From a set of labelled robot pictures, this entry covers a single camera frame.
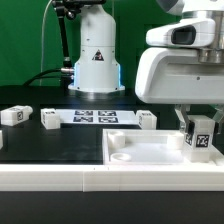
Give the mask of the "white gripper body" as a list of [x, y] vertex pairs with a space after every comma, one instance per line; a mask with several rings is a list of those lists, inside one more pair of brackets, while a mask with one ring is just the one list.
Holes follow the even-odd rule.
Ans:
[[145, 103], [224, 103], [224, 23], [184, 18], [146, 33], [135, 93]]

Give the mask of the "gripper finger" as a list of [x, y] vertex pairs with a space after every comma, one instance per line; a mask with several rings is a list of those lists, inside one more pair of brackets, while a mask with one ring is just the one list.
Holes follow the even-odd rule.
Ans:
[[188, 118], [187, 113], [190, 111], [190, 106], [188, 104], [176, 104], [175, 112], [179, 119], [180, 125], [179, 129], [183, 133], [188, 132], [190, 120]]
[[215, 109], [216, 109], [216, 113], [213, 119], [216, 122], [217, 132], [221, 133], [222, 126], [224, 124], [224, 105], [217, 105]]

